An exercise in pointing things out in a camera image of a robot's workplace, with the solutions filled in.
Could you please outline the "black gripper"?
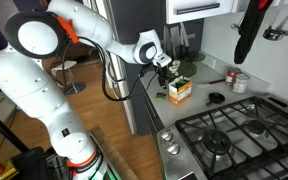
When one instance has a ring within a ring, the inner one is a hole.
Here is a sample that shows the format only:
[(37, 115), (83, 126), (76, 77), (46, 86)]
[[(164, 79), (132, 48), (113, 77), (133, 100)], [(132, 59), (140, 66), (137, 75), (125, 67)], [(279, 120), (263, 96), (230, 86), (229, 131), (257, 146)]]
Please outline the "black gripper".
[(158, 83), (162, 88), (167, 87), (167, 81), (168, 81), (168, 74), (167, 74), (167, 68), (166, 67), (155, 67), (156, 73), (158, 75)]

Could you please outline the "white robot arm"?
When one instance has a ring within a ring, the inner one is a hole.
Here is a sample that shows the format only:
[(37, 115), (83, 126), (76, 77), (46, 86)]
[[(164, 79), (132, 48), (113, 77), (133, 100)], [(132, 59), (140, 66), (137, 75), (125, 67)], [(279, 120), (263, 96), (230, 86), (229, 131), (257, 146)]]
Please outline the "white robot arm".
[(51, 0), (46, 11), (12, 15), (5, 33), (8, 46), (0, 50), (0, 89), (46, 126), (51, 145), (67, 159), (73, 180), (103, 180), (107, 160), (41, 61), (59, 55), (68, 42), (81, 42), (129, 64), (164, 67), (171, 58), (163, 52), (156, 31), (142, 32), (137, 43), (124, 45), (97, 12), (75, 0)]

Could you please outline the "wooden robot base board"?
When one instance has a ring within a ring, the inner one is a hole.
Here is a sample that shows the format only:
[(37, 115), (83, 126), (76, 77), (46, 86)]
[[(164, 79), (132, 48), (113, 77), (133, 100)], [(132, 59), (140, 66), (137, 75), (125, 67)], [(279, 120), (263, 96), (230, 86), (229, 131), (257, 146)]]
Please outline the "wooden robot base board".
[(139, 180), (99, 126), (93, 127), (90, 134), (107, 159), (108, 168), (103, 180)]

